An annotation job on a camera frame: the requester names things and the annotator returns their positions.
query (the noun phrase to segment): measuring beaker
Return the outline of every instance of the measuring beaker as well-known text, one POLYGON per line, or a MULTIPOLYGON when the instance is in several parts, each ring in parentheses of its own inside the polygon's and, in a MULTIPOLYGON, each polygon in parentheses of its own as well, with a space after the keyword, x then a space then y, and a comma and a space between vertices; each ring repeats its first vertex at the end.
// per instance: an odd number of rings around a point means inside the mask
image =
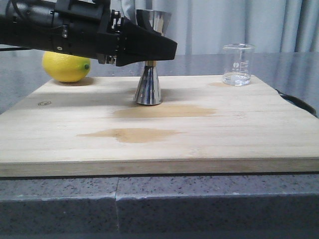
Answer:
POLYGON ((223 82, 232 86, 248 85, 255 46, 237 43, 225 45, 223 50, 225 53, 223 82))

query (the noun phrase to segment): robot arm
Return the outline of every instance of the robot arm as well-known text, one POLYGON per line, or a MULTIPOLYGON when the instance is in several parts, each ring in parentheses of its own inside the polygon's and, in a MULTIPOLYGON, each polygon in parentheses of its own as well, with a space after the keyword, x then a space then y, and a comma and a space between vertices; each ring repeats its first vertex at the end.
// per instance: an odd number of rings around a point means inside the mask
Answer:
POLYGON ((124 66, 172 60, 177 43, 110 10, 111 0, 0 0, 0 44, 124 66))

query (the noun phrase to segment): metal jigger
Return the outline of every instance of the metal jigger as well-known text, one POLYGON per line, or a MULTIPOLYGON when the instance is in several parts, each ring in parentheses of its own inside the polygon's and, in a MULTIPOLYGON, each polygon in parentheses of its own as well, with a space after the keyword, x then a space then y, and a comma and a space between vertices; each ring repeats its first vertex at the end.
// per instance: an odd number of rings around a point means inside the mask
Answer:
MULTIPOLYGON (((138 26, 156 31, 162 36, 166 33, 171 13, 154 10, 137 10, 138 26)), ((146 61, 144 72, 135 92, 134 101, 141 105, 154 106, 161 103, 160 83, 156 70, 156 61, 146 61)))

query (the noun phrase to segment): wooden board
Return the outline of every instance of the wooden board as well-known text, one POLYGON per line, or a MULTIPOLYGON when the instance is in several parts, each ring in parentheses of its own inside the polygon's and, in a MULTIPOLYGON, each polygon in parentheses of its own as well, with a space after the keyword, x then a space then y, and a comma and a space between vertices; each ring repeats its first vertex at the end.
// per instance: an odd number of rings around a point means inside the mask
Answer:
POLYGON ((0 176, 319 171, 319 120, 258 78, 160 77, 154 107, 138 80, 43 85, 0 115, 0 176))

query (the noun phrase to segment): lemon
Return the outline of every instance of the lemon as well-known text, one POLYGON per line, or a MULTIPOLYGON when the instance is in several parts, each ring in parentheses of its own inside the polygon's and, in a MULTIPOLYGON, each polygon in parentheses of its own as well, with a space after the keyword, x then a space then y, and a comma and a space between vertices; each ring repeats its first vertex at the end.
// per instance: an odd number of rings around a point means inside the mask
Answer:
POLYGON ((46 51, 42 57, 42 67, 53 79, 73 83, 90 72, 91 61, 85 57, 46 51))

